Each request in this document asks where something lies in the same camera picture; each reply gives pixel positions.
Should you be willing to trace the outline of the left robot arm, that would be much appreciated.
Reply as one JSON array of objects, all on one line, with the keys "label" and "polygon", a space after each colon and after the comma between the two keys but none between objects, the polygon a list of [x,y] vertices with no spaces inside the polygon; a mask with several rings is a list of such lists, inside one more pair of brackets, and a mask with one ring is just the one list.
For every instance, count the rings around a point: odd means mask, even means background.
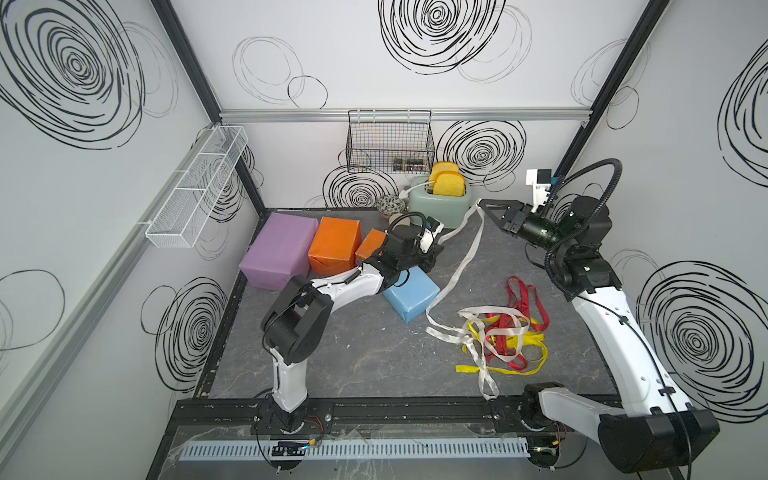
[{"label": "left robot arm", "polygon": [[317,349],[332,313],[357,300],[407,283],[416,267],[429,272],[442,252],[445,225],[420,213],[420,223],[395,219],[383,244],[360,266],[330,277],[289,280],[264,316],[262,347],[272,359],[273,387],[264,422],[283,433],[301,429],[308,411],[307,359]]}]

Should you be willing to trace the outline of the orange box red ribbon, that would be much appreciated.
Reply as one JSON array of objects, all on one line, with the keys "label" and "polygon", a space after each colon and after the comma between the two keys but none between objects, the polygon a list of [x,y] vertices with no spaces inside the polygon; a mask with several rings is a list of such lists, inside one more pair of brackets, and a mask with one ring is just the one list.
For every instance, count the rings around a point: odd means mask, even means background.
[{"label": "orange box red ribbon", "polygon": [[361,242],[358,220],[323,217],[308,252],[312,272],[332,276],[353,269]]}]

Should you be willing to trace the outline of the yellow ribbon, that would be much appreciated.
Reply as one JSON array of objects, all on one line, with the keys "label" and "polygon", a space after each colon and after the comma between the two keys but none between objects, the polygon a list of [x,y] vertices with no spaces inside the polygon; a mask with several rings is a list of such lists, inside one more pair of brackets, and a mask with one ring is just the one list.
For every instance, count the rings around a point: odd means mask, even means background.
[{"label": "yellow ribbon", "polygon": [[[487,369],[504,375],[531,376],[537,374],[549,358],[545,335],[537,330],[526,331],[522,336],[487,335],[485,359]],[[525,349],[536,348],[539,356],[529,358]]]}]

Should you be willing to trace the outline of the purple gift box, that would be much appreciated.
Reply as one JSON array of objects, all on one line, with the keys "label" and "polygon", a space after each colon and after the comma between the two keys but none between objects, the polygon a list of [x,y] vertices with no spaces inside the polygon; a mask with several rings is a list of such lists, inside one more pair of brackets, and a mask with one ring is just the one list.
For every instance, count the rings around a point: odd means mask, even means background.
[{"label": "purple gift box", "polygon": [[317,219],[272,213],[239,263],[239,269],[256,288],[280,291],[296,275],[310,270],[309,248]]}]

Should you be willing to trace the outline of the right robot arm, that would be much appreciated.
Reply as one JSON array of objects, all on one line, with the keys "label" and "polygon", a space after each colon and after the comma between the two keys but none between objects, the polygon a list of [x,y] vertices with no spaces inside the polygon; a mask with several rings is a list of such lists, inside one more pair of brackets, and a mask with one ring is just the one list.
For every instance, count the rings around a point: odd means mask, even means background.
[{"label": "right robot arm", "polygon": [[[581,196],[559,220],[548,218],[560,190],[601,167],[612,170],[600,197]],[[598,444],[623,473],[684,467],[720,431],[714,414],[697,408],[671,379],[641,331],[622,283],[602,256],[611,229],[607,203],[623,166],[616,158],[599,160],[556,180],[534,174],[543,200],[479,201],[482,211],[504,232],[544,249],[542,267],[586,324],[620,396],[618,408],[576,394],[555,383],[526,387],[521,419],[529,429],[563,424]]]}]

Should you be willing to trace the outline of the blue gift box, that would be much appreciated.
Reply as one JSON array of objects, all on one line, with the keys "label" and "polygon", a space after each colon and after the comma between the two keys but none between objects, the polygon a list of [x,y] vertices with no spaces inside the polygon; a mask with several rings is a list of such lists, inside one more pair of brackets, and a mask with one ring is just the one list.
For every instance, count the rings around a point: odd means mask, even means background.
[{"label": "blue gift box", "polygon": [[439,293],[440,288],[427,273],[419,267],[412,267],[400,275],[384,296],[401,319],[410,323],[426,312]]}]

